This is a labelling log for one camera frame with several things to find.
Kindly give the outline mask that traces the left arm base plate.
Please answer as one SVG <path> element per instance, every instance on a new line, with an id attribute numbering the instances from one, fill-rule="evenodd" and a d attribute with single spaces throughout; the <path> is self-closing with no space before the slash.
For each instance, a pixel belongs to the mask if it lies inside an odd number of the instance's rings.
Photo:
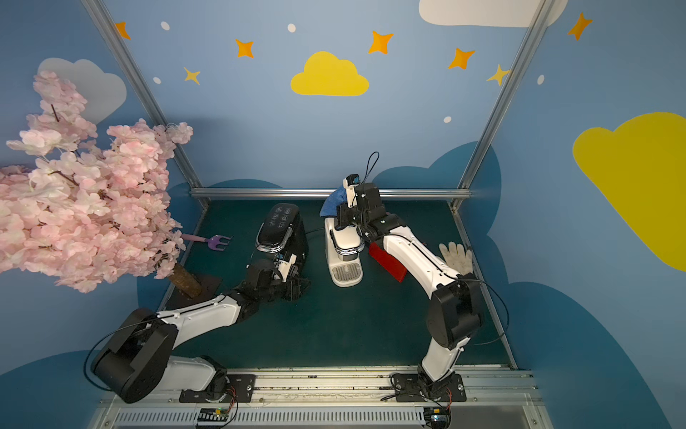
<path id="1" fill-rule="evenodd" d="M 201 391 L 183 390 L 180 403 L 250 403 L 255 391 L 257 376 L 253 374 L 216 375 Z"/>

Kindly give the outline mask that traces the red coffee machine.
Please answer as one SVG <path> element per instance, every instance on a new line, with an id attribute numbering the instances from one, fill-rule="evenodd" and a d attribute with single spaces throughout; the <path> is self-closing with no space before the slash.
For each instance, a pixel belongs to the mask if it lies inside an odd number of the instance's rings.
<path id="1" fill-rule="evenodd" d="M 384 270 L 386 270 L 392 278 L 397 282 L 402 283 L 407 276 L 407 268 L 403 266 L 396 257 L 393 257 L 387 251 L 383 250 L 378 244 L 372 243 L 369 245 L 368 253 Z"/>

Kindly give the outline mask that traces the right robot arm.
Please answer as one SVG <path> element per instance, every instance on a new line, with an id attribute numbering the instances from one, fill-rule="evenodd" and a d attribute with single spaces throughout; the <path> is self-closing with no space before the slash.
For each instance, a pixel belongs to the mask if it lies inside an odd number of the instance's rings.
<path id="1" fill-rule="evenodd" d="M 473 276 L 472 254 L 451 242 L 441 247 L 439 257 L 434 255 L 399 216 L 386 210 L 378 187 L 356 174 L 344 179 L 341 196 L 344 200 L 328 198 L 337 211 L 337 228 L 355 227 L 362 241 L 388 254 L 422 286 L 430 300 L 426 325 L 432 341 L 419 375 L 427 385 L 448 379 L 483 325 L 483 294 Z"/>

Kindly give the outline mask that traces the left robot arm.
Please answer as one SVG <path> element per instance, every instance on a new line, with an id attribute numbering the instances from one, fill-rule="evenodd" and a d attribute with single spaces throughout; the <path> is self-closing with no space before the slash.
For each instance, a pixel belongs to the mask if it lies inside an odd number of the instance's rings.
<path id="1" fill-rule="evenodd" d="M 126 403 L 162 391 L 180 391 L 206 402 L 233 400 L 225 368 L 209 357 L 175 357 L 173 351 L 208 332 L 248 320 L 263 303 L 298 300 L 309 286 L 303 265 L 296 257 L 259 259 L 248 266 L 243 282 L 212 300 L 160 313 L 133 311 L 105 336 L 98 355 L 87 359 L 86 375 L 94 375 Z"/>

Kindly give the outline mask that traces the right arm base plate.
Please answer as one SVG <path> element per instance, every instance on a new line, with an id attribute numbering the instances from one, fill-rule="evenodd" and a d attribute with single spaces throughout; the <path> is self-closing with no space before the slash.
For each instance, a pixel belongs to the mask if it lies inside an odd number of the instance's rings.
<path id="1" fill-rule="evenodd" d="M 466 402 L 466 388 L 461 375 L 452 372 L 439 381 L 424 373 L 394 373 L 389 378 L 398 402 Z"/>

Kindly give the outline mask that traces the blue grey cleaning cloth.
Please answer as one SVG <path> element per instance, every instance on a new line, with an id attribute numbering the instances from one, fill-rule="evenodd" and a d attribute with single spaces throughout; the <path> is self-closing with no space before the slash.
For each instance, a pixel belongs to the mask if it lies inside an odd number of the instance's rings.
<path id="1" fill-rule="evenodd" d="M 347 190 L 344 186 L 340 186 L 332 192 L 322 205 L 319 216 L 322 218 L 337 217 L 338 207 L 341 205 L 348 205 Z"/>

